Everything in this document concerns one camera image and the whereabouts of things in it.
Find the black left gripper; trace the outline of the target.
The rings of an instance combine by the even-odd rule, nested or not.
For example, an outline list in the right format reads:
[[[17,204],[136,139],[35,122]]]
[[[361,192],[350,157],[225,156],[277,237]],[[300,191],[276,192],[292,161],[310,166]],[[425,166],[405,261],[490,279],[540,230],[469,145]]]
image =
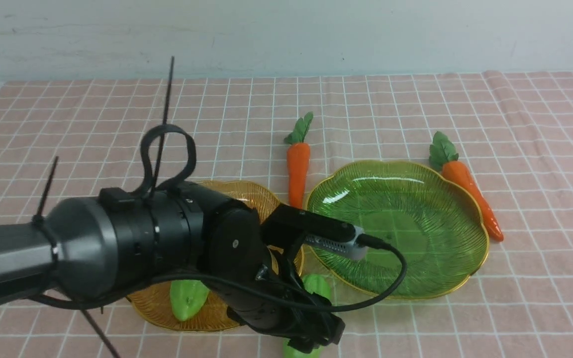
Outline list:
[[[254,294],[227,289],[228,315],[256,333],[284,339],[286,355],[318,355],[323,347],[338,345],[344,321],[330,307],[330,284],[318,274],[298,275],[296,265],[278,250],[270,250],[274,268],[261,278],[241,283]]]

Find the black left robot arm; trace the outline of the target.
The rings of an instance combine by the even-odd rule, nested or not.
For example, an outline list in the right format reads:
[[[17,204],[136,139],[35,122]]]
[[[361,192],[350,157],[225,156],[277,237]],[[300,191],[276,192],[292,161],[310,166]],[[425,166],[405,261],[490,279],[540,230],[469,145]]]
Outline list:
[[[0,225],[0,306],[29,299],[100,308],[157,283],[197,279],[227,316],[310,352],[338,344],[341,318],[309,294],[293,259],[304,238],[335,239],[347,224],[278,205],[256,209],[198,183],[140,198],[120,188],[59,202],[46,216]]]

